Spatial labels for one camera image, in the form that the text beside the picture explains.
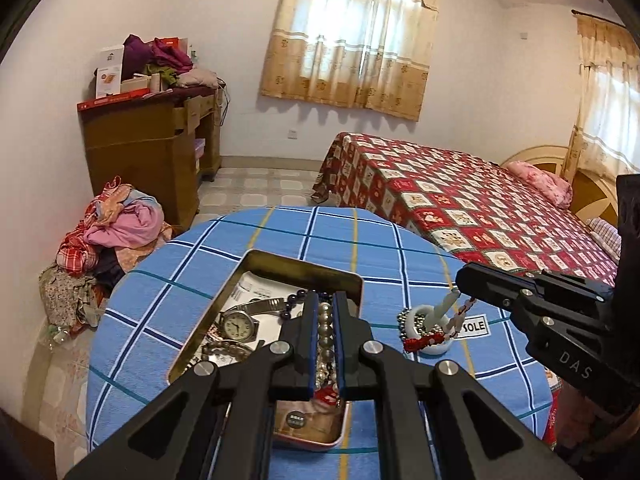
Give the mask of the silver wrist watch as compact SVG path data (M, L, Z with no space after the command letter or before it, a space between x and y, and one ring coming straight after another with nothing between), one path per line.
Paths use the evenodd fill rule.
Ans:
M258 342L259 315L290 317L292 307L284 298L252 299L221 312L209 327L196 352L198 361L222 367L244 361L254 351L250 344Z

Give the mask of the white cloth label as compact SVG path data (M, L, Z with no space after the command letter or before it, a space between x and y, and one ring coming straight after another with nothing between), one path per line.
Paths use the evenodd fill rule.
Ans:
M458 333L459 339L485 338L491 335L487 316L484 314L467 316Z

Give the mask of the red patchwork bed cover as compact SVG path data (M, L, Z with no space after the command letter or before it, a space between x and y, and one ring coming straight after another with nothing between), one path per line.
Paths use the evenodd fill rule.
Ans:
M367 209L464 262L614 282L616 263L582 220L511 171L468 153L341 132L311 198Z

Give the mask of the pale jade bangle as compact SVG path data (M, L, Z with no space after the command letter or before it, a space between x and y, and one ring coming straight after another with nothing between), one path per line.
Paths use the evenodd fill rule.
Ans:
M424 304L407 311L402 322L405 352L443 356L452 345L447 311L443 304L437 307Z

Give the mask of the blue plaid table cloth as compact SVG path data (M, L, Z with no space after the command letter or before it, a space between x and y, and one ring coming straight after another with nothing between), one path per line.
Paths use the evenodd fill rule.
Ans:
M360 275L361 316L375 339L399 350L397 313L437 304L463 263L363 209L250 209L194 226L138 264L108 300L90 356L89 452L166 388L178 351L250 248ZM487 316L491 335L455 340L444 359L542 438L552 404L544 368L527 355L506 312L478 302L470 315L478 314ZM373 404L359 402L342 444L326 453L275 448L268 478L379 479L377 443Z

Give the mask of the plaid purple pillow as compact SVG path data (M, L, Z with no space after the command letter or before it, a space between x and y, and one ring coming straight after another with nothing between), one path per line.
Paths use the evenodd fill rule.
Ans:
M587 221L587 229L596 243L615 261L620 261L622 238L617 229L605 220L597 217Z

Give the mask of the pink pillow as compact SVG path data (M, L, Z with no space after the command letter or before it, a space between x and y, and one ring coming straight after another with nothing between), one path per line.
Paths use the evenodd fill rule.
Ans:
M556 174L539 169L521 160L508 162L506 170L536 188L556 208L570 208L570 203L573 200L573 188L567 181Z

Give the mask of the pink metal tin box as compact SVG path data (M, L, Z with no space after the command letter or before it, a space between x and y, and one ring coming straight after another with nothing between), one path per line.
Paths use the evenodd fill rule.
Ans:
M335 349L331 306L337 292L345 296L348 312L360 315L363 279L358 274L249 250L190 333L167 381L171 384L201 361L219 367L244 361L286 335L288 324L309 304L320 316L311 351L314 396L309 401L279 401L274 436L314 451L334 448L344 438L349 415L349 403L338 397L336 356L326 353Z

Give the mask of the cream wooden headboard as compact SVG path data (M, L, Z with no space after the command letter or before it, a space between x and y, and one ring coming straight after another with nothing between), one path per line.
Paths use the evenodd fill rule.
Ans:
M507 158L502 166L514 160L528 162L542 170L562 176L568 148L559 145L537 145L526 148ZM570 181L574 190L570 211L582 222L599 217L611 226L618 223L616 188L613 182L603 179L590 171L577 170Z

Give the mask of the beige right window curtain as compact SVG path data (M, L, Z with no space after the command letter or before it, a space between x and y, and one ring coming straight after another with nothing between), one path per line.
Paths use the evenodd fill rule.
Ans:
M614 181L639 171L639 48L620 25L577 13L580 99L562 169Z

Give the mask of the beige window curtain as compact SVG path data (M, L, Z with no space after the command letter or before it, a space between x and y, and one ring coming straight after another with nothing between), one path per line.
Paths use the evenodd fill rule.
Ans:
M415 122L439 0L280 0L260 92Z
M614 181L639 171L639 48L620 25L577 13L580 99L562 169Z

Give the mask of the clothes heap on floor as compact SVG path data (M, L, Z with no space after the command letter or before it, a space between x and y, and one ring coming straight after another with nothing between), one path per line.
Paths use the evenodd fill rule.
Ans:
M100 322L118 282L174 237L160 202L116 177L63 238L38 288L53 336Z

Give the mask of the beige centre window curtain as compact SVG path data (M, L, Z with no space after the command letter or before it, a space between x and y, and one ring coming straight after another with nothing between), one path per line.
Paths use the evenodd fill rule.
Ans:
M415 122L439 0L280 0L260 92Z

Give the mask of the brown wooden cabinet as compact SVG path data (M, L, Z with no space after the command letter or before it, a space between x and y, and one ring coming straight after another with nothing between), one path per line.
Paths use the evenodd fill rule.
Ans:
M221 166L224 95L206 86L152 93L141 89L77 105L91 185L116 177L154 196L165 221L190 229L201 180Z

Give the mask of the pile of clothes on cabinet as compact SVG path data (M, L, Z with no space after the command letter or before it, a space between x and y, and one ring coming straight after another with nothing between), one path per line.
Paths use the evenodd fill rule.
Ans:
M167 87L207 87L216 90L220 79L211 70L196 67L190 56L160 38L144 42L129 35L122 55L122 84L137 76L160 75Z

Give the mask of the white cardboard box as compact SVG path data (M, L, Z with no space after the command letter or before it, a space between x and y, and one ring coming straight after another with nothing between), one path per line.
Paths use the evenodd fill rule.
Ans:
M97 99L120 93L124 52L125 47L122 44L100 50L96 61Z

